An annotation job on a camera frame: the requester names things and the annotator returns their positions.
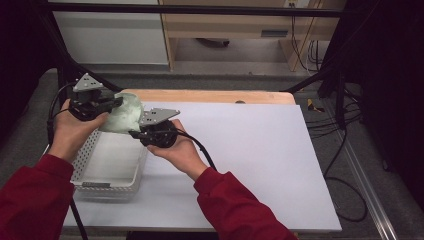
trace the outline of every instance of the person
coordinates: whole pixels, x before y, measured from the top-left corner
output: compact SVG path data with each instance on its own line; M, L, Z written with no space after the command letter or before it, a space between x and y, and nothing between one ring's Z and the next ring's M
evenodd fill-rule
M0 191L1 240L59 239L74 192L72 162L107 116L81 122L68 111L57 115L48 153L33 168L20 168ZM179 120L173 123L185 131ZM194 180L199 206L221 240L297 239L230 172L221 174L207 167L190 139L178 136L170 148L147 148Z

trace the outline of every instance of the red shirt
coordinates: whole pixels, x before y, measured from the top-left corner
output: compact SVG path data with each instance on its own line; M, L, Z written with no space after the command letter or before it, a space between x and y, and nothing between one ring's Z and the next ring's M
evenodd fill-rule
M59 239L71 202L73 167L46 154L0 191L0 240ZM200 208L221 240L296 239L231 173L208 168L195 182Z

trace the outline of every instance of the aluminum rail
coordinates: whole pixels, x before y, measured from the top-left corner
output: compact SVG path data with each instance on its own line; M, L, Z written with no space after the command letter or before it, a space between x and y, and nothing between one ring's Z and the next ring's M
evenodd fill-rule
M309 8L270 8L238 6L194 6L194 5L153 5L153 4L97 4L46 2L38 5L43 9L57 12L104 12L104 13L167 13L167 14L209 14L209 15L252 15L252 16L296 16L340 18L357 16L356 11Z
M328 110L328 115L330 117L334 116L334 108L332 107L330 100L323 99L322 101L325 109ZM338 130L337 134L340 138L340 141L343 141L343 131ZM350 169L352 170L352 174L355 177L356 183L358 184L359 190L361 191L365 201L367 202L367 207L371 217L374 220L375 226L380 233L381 239L383 240L397 240L398 237L396 232L388 218L380 199L378 198L374 188L367 177L364 169L361 166L361 163L358 160L358 157L353 150L352 145L349 142L349 139L346 139L344 145L344 153L346 156L346 160L349 164Z

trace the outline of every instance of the white object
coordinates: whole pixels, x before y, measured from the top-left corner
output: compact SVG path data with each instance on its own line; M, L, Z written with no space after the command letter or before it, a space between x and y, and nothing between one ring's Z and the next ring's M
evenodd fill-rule
M115 98L123 97L120 107L112 109L107 121L100 126L99 131L128 134L128 131L140 131L140 118L143 105L137 95L132 93L117 93Z
M129 135L95 131L73 162L71 182L89 199L128 200L139 190L147 149Z
M187 132L206 147L218 170L231 171L292 231L341 230L299 106L144 104L146 108L181 110L178 118ZM197 195L188 176L148 153L140 190L128 203L89 202L79 194L75 200L86 226L157 231L211 229L197 204ZM68 213L64 225L76 226L72 213Z

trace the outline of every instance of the perforated basket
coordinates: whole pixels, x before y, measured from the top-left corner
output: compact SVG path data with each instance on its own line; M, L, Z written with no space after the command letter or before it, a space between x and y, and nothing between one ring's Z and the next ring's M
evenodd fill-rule
M147 149L129 135L94 131L73 162L71 182L88 198L129 198L137 193Z

